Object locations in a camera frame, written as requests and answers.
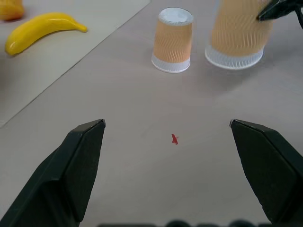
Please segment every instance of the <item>yellow banana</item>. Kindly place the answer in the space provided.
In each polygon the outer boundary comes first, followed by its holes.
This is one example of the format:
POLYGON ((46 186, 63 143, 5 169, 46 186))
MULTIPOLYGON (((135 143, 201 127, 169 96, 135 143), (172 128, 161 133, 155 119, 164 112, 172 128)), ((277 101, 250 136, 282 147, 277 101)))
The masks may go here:
POLYGON ((87 28, 64 13, 46 13, 21 24, 7 38, 5 51, 14 55, 24 51, 41 37, 57 31, 79 30, 87 28))

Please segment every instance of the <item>table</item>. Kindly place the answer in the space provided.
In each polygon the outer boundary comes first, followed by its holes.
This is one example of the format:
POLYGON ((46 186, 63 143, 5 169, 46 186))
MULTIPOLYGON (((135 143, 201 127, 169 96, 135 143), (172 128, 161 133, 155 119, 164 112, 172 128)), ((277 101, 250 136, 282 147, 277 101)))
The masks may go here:
POLYGON ((267 221, 228 126, 263 124, 303 151, 303 31, 295 15, 281 18, 257 66, 222 70, 204 57, 216 4, 154 0, 0 129, 0 217, 71 129, 104 118, 81 226, 267 221), (151 63, 157 14, 169 6, 195 16, 192 65, 181 74, 151 63))

